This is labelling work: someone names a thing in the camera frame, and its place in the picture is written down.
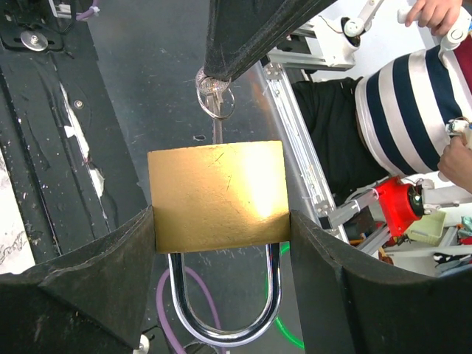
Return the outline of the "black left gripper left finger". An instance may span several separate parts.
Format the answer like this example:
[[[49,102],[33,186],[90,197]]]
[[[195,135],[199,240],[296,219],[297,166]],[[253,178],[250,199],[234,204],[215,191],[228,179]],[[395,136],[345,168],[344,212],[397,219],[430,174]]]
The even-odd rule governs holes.
[[[155,254],[148,207],[110,234],[1,276],[2,353],[132,353]]]

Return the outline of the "person's upper hand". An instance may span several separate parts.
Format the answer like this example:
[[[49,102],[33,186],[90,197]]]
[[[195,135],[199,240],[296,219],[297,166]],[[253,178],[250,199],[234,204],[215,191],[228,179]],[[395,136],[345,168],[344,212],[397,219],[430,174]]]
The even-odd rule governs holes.
[[[462,0],[418,0],[408,12],[405,26],[415,20],[419,27],[428,27],[433,35],[443,36],[459,18]]]

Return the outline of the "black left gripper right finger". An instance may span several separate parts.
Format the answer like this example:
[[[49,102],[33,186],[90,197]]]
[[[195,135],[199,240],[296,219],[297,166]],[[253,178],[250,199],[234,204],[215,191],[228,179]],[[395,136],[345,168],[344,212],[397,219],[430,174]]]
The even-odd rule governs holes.
[[[469,353],[471,272],[383,263],[291,213],[291,265],[307,353]]]

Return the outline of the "silver key with ring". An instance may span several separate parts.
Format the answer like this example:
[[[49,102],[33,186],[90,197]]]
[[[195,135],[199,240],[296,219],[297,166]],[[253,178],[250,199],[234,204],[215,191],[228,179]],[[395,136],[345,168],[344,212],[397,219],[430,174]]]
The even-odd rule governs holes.
[[[195,90],[201,109],[212,119],[212,143],[223,143],[223,121],[235,111],[235,96],[231,81],[210,77],[201,67],[195,76]]]

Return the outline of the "brass padlock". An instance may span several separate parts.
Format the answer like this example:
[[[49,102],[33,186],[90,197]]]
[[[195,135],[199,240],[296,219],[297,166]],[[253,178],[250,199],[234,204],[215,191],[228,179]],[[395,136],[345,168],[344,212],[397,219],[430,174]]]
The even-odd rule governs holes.
[[[280,309],[280,245],[291,233],[281,141],[156,150],[147,160],[156,250],[167,255],[179,320],[194,337],[218,347],[258,339]],[[187,295],[184,255],[250,246],[265,248],[266,302],[261,314],[239,330],[205,324]]]

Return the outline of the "person's lower hand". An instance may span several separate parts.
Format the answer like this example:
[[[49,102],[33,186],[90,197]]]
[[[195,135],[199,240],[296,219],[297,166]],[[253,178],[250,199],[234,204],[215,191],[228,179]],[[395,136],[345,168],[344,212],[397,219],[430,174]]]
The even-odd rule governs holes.
[[[452,183],[471,192],[472,161],[471,150],[466,146],[464,136],[451,139],[440,157],[439,171]]]

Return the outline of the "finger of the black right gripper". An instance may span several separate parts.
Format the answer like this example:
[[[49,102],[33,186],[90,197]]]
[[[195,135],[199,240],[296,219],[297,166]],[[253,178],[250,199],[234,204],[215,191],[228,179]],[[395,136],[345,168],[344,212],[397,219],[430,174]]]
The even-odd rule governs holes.
[[[287,1],[211,1],[204,73],[238,78],[283,36]]]
[[[286,35],[328,8],[320,1],[228,1],[226,77],[236,80]]]

